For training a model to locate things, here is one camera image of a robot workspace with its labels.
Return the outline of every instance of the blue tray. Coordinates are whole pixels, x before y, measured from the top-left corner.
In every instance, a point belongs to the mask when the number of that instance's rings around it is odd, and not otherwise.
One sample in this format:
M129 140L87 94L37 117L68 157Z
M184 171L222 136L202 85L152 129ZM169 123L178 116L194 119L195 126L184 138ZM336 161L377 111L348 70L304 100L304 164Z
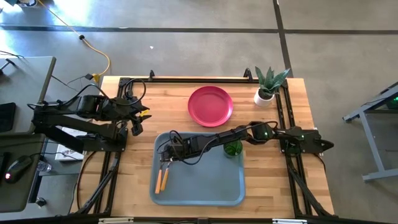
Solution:
M180 133L183 138L195 134L212 135L214 133ZM160 168L160 154L156 149L169 140L169 133L160 134L155 140L154 160L150 177L149 193L153 202L159 205L204 205L238 206L244 198L243 153L233 158L224 155L223 146L214 147L204 153L200 162L188 166L182 162L173 162L169 168L169 177L164 191L155 194L155 186ZM198 158L187 159L195 162Z

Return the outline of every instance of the desk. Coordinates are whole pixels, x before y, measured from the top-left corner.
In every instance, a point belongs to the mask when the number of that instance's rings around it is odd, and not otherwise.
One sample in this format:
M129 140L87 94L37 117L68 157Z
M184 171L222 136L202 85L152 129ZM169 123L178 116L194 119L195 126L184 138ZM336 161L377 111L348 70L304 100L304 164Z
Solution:
M102 89L109 97L118 92L120 77L104 77ZM314 127L304 80L288 79L295 122L303 129ZM234 109L231 118L222 126L205 128L196 124L187 111L193 91L203 83L147 83L142 104L150 108L152 117L143 122L144 132L137 137L129 133L126 151L122 153L113 201L113 217L213 217L213 218L274 218L294 217L285 157L279 142L269 141L263 146L244 142L244 175L246 197L237 207L183 207L156 205L149 197L150 168L155 138L166 131L220 132L250 121L278 121L275 100L266 108L253 102L257 84L215 83L232 97ZM140 96L142 85L135 83L134 95ZM103 153L92 157L83 173L80 185L81 203L84 203L98 185ZM330 193L322 163L311 154L303 154L307 185L317 200L333 213ZM302 194L298 193L300 208L304 208ZM102 208L106 203L105 190Z

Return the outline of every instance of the red plate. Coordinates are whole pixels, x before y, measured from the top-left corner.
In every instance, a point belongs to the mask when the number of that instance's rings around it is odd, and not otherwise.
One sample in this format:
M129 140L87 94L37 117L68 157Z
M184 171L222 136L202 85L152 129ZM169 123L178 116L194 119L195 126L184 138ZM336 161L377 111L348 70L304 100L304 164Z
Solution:
M192 119L205 127L225 123L232 114L232 99L223 89L204 86L194 91L188 101Z

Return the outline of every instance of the concrete floor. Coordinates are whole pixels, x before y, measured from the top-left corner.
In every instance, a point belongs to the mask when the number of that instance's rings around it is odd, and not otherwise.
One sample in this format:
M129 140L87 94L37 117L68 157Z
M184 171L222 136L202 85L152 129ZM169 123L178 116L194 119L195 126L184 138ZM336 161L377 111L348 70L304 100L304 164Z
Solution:
M272 0L78 1L46 3L74 26L222 27L276 29ZM390 0L279 0L286 29L397 30L398 2ZM2 25L62 25L41 7L4 8ZM83 33L112 60L107 75L214 75L240 77L246 67L284 69L278 34ZM398 177L365 184L362 174L376 171L360 122L345 124L348 114L397 81L396 35L286 35L294 77L305 79L316 126L335 143L325 153L326 173L337 215L396 223ZM0 49L25 56L55 56L54 75L69 81L100 72L105 59L86 48L72 32L0 30ZM79 88L80 83L72 84ZM52 80L62 96L75 92ZM398 160L388 161L397 167ZM41 210L0 214L0 220L66 214L74 176L46 177L53 189Z

